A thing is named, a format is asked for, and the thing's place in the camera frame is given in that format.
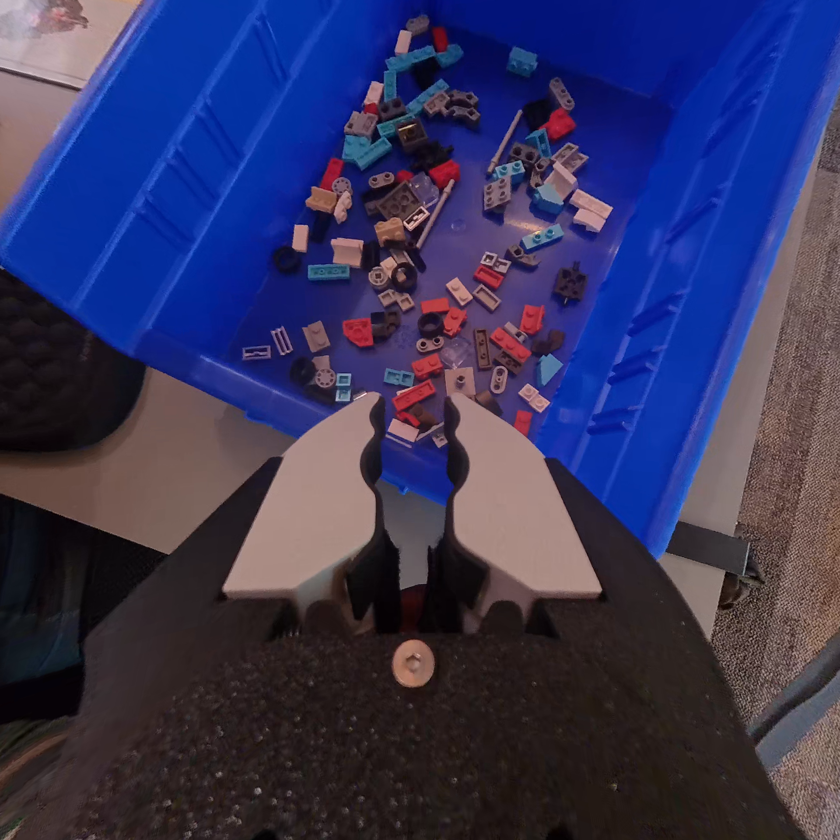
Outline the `pile of loose toy bricks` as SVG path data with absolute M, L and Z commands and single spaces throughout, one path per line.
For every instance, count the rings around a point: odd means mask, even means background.
M 445 446 L 443 402 L 462 393 L 536 443 L 573 352 L 603 226 L 585 195 L 594 117 L 613 95 L 535 50 L 466 45 L 431 30 L 403 86 L 385 72 L 372 135 L 347 128 L 341 164 L 272 254 L 276 279 L 240 336 L 242 361 L 271 354 L 297 406 L 325 414 L 385 399 L 397 446 Z

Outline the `open instruction booklet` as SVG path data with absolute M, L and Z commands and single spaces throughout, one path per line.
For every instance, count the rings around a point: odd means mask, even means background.
M 78 91 L 138 1 L 2 1 L 1 70 Z

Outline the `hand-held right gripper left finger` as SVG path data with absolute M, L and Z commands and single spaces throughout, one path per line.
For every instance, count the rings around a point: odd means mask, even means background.
M 224 581 L 227 599 L 280 600 L 354 632 L 401 629 L 400 554 L 377 488 L 384 435 L 384 398 L 368 392 L 289 447 Z

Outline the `blue plastic bin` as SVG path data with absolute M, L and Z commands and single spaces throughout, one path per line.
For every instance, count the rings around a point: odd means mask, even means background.
M 647 545 L 665 550 L 760 304 L 838 93 L 838 2 L 147 2 L 40 155 L 2 220 L 2 265 L 127 355 L 299 437 L 342 405 L 290 368 L 321 321 L 355 392 L 416 356 L 417 314 L 368 348 L 343 323 L 382 310 L 366 273 L 310 281 L 331 239 L 375 237 L 366 173 L 345 162 L 350 218 L 309 243 L 298 271 L 273 253 L 398 33 L 426 14 L 462 55 L 436 81 L 479 99 L 479 128 L 424 119 L 459 181 L 423 247 L 416 309 L 471 290 L 551 218 L 526 184 L 482 206 L 487 167 L 515 113 L 561 78 L 582 191 L 611 205 L 600 232 L 563 236 L 513 266 L 491 333 L 544 307 L 565 332 L 548 408 L 530 438 Z

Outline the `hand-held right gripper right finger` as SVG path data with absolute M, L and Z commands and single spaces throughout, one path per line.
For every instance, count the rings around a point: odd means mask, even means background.
M 465 395 L 444 405 L 444 530 L 427 550 L 423 634 L 556 634 L 548 603 L 595 601 L 602 585 L 546 458 Z

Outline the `black textured wrist pad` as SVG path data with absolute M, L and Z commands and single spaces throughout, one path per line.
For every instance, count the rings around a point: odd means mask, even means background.
M 1 270 L 1 451 L 99 444 L 129 417 L 146 367 Z

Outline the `grey desk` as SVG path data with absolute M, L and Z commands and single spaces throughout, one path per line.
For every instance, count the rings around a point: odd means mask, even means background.
M 2 71 L 2 208 L 21 186 L 77 91 Z M 792 214 L 763 299 L 679 518 L 733 533 L 822 151 Z M 164 553 L 176 549 L 291 439 L 170 376 L 147 373 L 123 425 L 90 448 L 2 455 L 2 494 Z M 425 581 L 445 509 L 381 483 L 402 585 Z M 661 564 L 711 639 L 723 572 L 666 553 Z

